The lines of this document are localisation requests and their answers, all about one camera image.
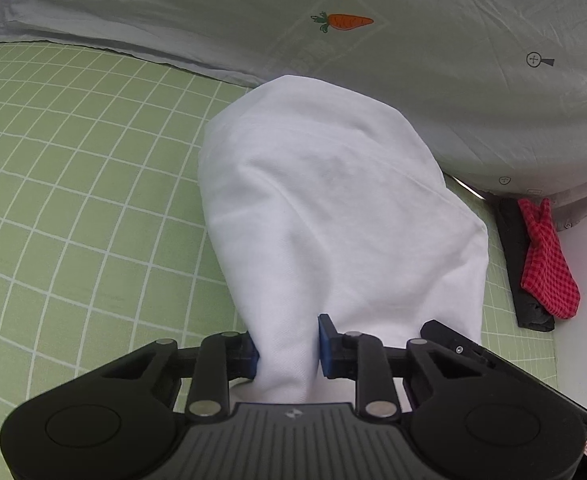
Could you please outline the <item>grey carrot print curtain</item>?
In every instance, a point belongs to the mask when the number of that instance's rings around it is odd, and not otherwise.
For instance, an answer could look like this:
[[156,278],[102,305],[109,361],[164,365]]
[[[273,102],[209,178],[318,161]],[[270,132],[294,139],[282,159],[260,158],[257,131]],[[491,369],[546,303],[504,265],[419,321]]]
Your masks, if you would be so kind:
[[339,84],[400,110],[448,174],[587,217],[587,0],[0,0],[0,42],[35,40]]

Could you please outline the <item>green grid table cloth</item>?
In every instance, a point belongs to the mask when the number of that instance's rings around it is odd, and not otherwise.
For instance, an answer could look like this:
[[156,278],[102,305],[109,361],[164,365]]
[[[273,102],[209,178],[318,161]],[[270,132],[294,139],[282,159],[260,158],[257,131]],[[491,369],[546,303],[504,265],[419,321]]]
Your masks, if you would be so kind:
[[[0,44],[0,428],[146,344],[248,332],[198,180],[206,125],[247,93],[106,51]],[[478,342],[555,385],[553,337],[517,324],[493,214],[445,184],[489,236]]]

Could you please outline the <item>red checked garment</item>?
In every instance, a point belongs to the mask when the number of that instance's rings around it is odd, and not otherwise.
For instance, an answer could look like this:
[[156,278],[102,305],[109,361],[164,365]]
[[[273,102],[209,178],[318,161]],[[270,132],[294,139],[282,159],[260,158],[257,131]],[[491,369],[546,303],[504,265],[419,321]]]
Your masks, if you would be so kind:
[[518,206],[530,239],[520,286],[549,314],[570,320],[578,313],[581,294],[561,249],[551,201],[521,198]]

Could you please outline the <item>white trousers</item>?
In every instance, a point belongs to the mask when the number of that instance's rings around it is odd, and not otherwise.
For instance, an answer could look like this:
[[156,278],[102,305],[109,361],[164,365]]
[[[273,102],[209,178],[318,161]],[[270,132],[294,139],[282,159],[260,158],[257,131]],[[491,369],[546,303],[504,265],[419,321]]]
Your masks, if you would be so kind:
[[208,122],[198,180],[229,293],[258,349],[239,402],[348,402],[318,370],[318,316],[389,347],[439,321],[481,338],[487,227],[395,108],[284,76]]

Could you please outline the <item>black folded garment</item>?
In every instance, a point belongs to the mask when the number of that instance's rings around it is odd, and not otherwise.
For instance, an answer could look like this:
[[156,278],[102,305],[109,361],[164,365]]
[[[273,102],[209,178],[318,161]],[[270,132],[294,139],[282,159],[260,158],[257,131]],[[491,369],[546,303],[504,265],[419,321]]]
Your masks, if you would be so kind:
[[513,198],[497,198],[493,203],[493,211],[503,245],[517,324],[525,330],[551,333],[555,330],[555,318],[540,304],[539,300],[521,287],[530,237],[518,202]]

